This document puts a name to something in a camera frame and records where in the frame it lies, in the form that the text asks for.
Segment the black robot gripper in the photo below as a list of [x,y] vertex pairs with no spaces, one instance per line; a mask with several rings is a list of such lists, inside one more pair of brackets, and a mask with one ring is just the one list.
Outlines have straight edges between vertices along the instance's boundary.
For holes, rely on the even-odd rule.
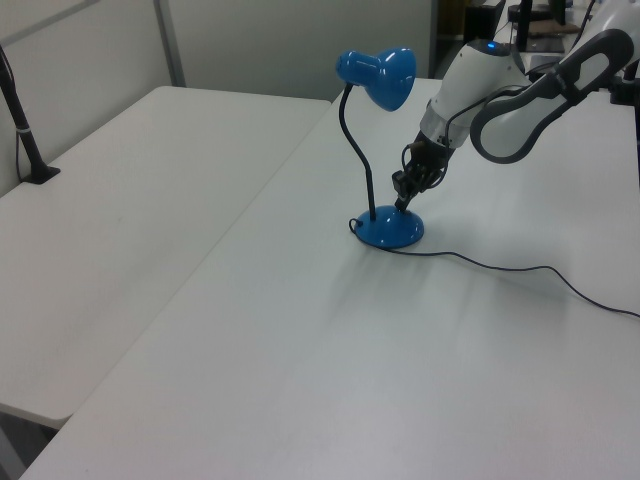
[[449,157],[445,146],[419,132],[403,150],[402,170],[392,175],[397,194],[395,208],[406,210],[418,194],[437,187],[444,179]]

